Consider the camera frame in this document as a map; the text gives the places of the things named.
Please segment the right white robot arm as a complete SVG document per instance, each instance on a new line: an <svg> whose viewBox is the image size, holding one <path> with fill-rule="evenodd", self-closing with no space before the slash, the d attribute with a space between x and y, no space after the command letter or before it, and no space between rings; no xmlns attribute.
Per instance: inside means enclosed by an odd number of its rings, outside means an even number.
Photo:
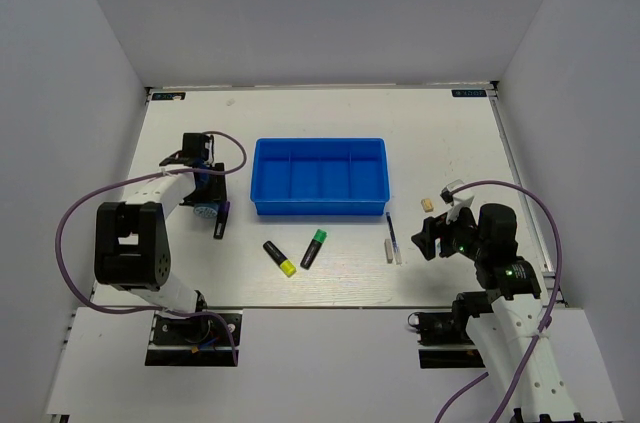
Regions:
<svg viewBox="0 0 640 423"><path fill-rule="evenodd" d="M424 220L411 240L427 260L459 254L471 260L481 286L457 295L447 313L408 318L426 347L472 344L511 422L581 422L547 332L551 321L533 266L518 254L515 212L485 204Z"/></svg>

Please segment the blue white tape roll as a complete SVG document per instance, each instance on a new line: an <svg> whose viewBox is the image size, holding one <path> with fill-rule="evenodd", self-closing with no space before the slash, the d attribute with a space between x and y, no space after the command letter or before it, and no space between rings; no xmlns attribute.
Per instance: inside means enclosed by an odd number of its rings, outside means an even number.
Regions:
<svg viewBox="0 0 640 423"><path fill-rule="evenodd" d="M216 219L219 211L218 203L198 203L193 207L193 213L204 219Z"/></svg>

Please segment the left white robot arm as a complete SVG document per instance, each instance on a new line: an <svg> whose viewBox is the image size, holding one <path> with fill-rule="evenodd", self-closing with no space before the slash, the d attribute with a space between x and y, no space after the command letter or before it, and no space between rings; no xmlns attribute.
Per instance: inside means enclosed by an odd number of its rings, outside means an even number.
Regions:
<svg viewBox="0 0 640 423"><path fill-rule="evenodd" d="M183 206L214 219L226 199L224 165L214 162L214 137L183 135L182 148L160 163L151 178L126 200L99 206L94 274L97 281L132 293L154 307L178 312L177 330L199 342L211 330L202 294L172 273L166 219Z"/></svg>

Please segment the purple cap black highlighter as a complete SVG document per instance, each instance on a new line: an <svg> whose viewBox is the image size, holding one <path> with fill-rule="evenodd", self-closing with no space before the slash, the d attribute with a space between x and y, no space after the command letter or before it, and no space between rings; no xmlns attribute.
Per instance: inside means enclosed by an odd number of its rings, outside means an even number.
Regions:
<svg viewBox="0 0 640 423"><path fill-rule="evenodd" d="M230 212L230 202L224 201L220 204L216 216L213 238L216 240L221 240L224 237L224 233L226 230L228 216Z"/></svg>

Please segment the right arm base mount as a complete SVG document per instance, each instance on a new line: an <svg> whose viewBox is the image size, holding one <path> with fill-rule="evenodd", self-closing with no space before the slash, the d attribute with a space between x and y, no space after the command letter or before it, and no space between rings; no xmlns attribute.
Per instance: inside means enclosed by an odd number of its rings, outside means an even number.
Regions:
<svg viewBox="0 0 640 423"><path fill-rule="evenodd" d="M484 369L478 350L445 312L412 312L407 325L418 336L421 369Z"/></svg>

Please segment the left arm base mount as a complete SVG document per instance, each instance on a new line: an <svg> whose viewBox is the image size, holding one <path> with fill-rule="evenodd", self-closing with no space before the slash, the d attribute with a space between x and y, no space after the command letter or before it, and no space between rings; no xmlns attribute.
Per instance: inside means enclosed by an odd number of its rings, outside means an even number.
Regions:
<svg viewBox="0 0 640 423"><path fill-rule="evenodd" d="M145 365L147 367L234 367L230 332L239 352L243 314L222 312L225 324L205 320L156 316L153 320Z"/></svg>

